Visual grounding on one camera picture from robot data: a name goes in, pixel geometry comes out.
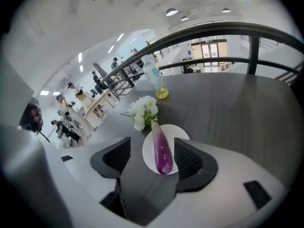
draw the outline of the white flower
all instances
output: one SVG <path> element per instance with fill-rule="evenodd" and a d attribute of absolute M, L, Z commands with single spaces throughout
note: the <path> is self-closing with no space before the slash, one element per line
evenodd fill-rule
<path fill-rule="evenodd" d="M 156 99 L 146 95 L 142 98 L 142 101 L 148 111 L 151 111 L 152 115 L 156 115 L 158 113 L 158 107 L 156 105 Z"/>
<path fill-rule="evenodd" d="M 149 105 L 149 104 L 155 105 L 156 104 L 156 99 L 149 95 L 144 96 L 142 98 L 142 101 L 145 105 Z"/>
<path fill-rule="evenodd" d="M 146 105 L 146 109 L 148 111 L 151 111 L 152 115 L 156 115 L 158 113 L 158 108 L 157 108 L 157 105 L 155 105 L 155 104 Z"/>
<path fill-rule="evenodd" d="M 142 131 L 144 129 L 145 125 L 144 125 L 143 116 L 135 115 L 135 117 L 133 118 L 133 122 L 134 122 L 134 128 L 137 131 Z"/>
<path fill-rule="evenodd" d="M 144 115 L 145 107 L 144 107 L 144 104 L 142 104 L 139 100 L 137 100 L 135 103 L 133 102 L 130 105 L 130 107 L 131 108 L 129 108 L 128 111 L 132 115 L 139 115 L 139 116 L 143 116 Z"/>
<path fill-rule="evenodd" d="M 135 128 L 137 131 L 141 132 L 141 131 L 144 129 L 144 125 L 143 125 L 143 126 L 134 125 L 134 128 Z"/>

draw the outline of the table surface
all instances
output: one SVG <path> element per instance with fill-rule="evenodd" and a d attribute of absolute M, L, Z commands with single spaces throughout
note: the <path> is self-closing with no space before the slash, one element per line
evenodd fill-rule
<path fill-rule="evenodd" d="M 157 100 L 159 124 L 174 124 L 191 140 L 244 154 L 290 187 L 302 159 L 304 117 L 286 83 L 233 73 L 182 74 L 164 77 L 169 96 Z M 138 132 L 120 115 L 139 97 L 156 98 L 143 80 L 107 116 L 88 144 L 131 137 L 131 158 L 121 186 L 130 220 L 146 225 L 173 200 L 178 173 L 163 176 L 143 161 L 146 127 Z"/>
<path fill-rule="evenodd" d="M 92 111 L 96 107 L 97 103 L 109 93 L 108 92 L 109 90 L 110 89 L 105 89 L 102 92 L 102 94 L 97 94 L 94 97 L 93 102 L 87 108 L 84 109 L 85 110 L 85 115 L 87 115 L 90 111 Z"/>

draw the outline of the cable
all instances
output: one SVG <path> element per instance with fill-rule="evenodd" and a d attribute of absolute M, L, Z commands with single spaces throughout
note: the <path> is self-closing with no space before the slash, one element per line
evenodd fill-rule
<path fill-rule="evenodd" d="M 48 140 L 48 138 L 41 132 L 41 131 L 39 131 L 39 133 L 50 143 L 51 141 L 50 140 Z"/>

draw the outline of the white flower bouquet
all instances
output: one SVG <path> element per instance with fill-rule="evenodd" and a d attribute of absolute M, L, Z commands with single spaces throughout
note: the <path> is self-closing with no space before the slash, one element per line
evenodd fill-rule
<path fill-rule="evenodd" d="M 128 111 L 137 131 L 142 131 L 145 126 L 151 125 L 151 120 L 157 122 L 158 108 L 155 98 L 146 95 L 130 104 L 130 107 Z"/>

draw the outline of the yellow liquid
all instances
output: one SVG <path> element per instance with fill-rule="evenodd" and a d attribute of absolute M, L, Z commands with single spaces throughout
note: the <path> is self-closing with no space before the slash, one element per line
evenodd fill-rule
<path fill-rule="evenodd" d="M 169 95 L 169 91 L 167 89 L 167 87 L 162 87 L 160 90 L 155 90 L 156 92 L 156 96 L 159 99 L 164 99 Z"/>

